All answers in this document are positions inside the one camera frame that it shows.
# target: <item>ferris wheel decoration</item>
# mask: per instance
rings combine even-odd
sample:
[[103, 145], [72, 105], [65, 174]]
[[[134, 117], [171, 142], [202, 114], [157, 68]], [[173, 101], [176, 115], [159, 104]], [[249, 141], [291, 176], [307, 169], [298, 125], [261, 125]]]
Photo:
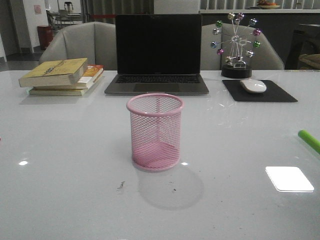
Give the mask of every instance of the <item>ferris wheel decoration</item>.
[[[246, 64], [244, 57], [252, 58], [255, 55], [255, 52], [252, 48], [259, 48], [261, 43], [258, 40], [249, 41], [247, 38], [249, 35], [253, 36], [260, 36], [262, 31], [259, 28], [255, 28], [251, 33], [243, 35], [239, 30], [239, 25], [241, 20], [243, 20], [245, 15], [240, 12], [235, 14], [233, 12], [229, 13], [227, 18], [231, 21], [233, 26], [233, 33], [231, 36], [226, 35], [220, 31], [219, 28], [223, 26], [223, 22], [221, 20], [216, 21], [215, 27], [212, 30], [213, 35], [225, 35], [230, 37], [229, 40], [216, 42], [213, 41], [211, 43], [211, 48], [217, 49], [216, 54], [219, 56], [225, 55], [226, 51], [222, 48], [222, 44], [230, 44], [230, 52], [224, 60], [226, 62], [225, 65], [222, 66], [221, 75], [228, 77], [228, 78], [237, 78], [237, 79], [245, 79], [252, 76], [252, 70], [249, 65]], [[250, 19], [249, 25], [246, 26], [245, 29], [248, 27], [254, 27], [258, 21], [255, 18]]]

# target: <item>bowl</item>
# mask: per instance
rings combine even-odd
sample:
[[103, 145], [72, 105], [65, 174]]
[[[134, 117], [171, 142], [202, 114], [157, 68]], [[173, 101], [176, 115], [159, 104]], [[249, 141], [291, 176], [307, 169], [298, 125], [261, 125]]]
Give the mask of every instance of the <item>bowl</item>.
[[258, 7], [262, 9], [277, 9], [280, 5], [258, 5]]

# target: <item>red trash bin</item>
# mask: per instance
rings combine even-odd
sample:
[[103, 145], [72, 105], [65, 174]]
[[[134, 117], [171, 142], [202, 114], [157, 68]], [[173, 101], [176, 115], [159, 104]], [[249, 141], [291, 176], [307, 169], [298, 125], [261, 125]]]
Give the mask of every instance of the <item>red trash bin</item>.
[[54, 39], [51, 26], [38, 26], [38, 36], [41, 50], [45, 50]]

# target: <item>laptop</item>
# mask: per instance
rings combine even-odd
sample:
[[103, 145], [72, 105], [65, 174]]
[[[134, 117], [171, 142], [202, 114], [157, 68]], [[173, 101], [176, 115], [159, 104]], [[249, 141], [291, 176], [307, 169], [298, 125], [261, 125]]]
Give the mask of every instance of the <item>laptop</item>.
[[200, 14], [115, 17], [117, 75], [106, 94], [202, 95]]

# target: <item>white mouse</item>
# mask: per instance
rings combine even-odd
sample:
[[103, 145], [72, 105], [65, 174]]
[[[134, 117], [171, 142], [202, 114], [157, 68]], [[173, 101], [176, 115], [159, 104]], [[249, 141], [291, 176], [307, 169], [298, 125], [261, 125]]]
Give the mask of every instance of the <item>white mouse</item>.
[[267, 90], [267, 86], [264, 84], [263, 81], [255, 80], [255, 79], [244, 79], [240, 80], [241, 86], [248, 92], [248, 93], [264, 93]]

